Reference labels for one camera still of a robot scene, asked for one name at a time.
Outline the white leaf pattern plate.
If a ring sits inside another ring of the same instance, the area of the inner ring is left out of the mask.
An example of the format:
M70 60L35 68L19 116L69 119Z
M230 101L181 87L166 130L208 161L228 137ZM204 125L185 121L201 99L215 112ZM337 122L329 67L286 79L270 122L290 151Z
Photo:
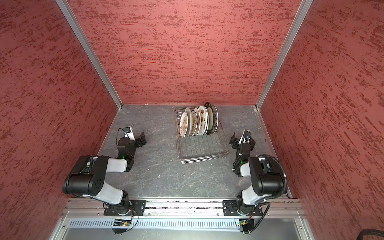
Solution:
M195 107L192 111L192 116L193 116L193 130L194 134L193 136L197 136L200 131L200 113L198 107Z

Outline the watermelon print white plate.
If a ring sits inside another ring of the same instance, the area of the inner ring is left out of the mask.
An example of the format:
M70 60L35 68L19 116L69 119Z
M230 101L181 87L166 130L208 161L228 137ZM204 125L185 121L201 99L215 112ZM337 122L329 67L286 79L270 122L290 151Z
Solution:
M200 113L200 130L198 135L202 136L205 135L208 131L208 113L205 106L199 106L198 110Z

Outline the dark rimmed patterned plate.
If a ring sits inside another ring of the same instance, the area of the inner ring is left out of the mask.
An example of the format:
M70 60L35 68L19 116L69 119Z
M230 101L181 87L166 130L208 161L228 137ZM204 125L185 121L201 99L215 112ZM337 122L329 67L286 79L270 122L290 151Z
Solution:
M212 132L212 129L213 129L213 125L214 125L214 114L213 114L212 105L209 102L205 103L205 107L207 109L207 115L208 115L207 135L210 135Z

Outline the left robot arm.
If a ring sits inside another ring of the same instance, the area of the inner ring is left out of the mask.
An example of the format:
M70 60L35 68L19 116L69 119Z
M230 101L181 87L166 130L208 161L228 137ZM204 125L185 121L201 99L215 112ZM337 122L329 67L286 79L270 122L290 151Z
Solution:
M64 181L62 191L77 198L92 198L103 203L105 216L138 214L128 192L106 183L107 173L130 172L138 148L147 144L145 133L135 138L132 128L123 128L124 136L117 141L118 156L80 156Z

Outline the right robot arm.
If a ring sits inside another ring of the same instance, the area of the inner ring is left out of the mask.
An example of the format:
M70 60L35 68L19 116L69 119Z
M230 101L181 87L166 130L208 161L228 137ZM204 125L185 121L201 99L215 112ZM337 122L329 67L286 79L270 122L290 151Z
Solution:
M234 210L239 215L247 216L262 203L287 193L288 177L279 160L268 154L251 156L256 142L250 131L245 129L240 138L233 134L229 144L236 150L232 171L238 177L251 179L251 185L237 195Z

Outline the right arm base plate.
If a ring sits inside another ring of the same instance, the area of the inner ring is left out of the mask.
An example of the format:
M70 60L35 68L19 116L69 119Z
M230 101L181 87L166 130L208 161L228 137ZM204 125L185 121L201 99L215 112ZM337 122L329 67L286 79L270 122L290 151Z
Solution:
M263 215L263 210L254 205L244 205L238 203L236 200L224 200L223 204L223 213L224 216L240 216L240 217L249 217L250 215L261 217Z

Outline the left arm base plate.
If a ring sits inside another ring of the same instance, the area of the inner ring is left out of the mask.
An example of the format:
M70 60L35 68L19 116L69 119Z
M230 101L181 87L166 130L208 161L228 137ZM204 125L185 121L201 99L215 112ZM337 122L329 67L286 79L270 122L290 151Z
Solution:
M145 211L146 203L146 200L129 200L127 206L104 203L104 216L125 217L131 216L132 214L142 216Z

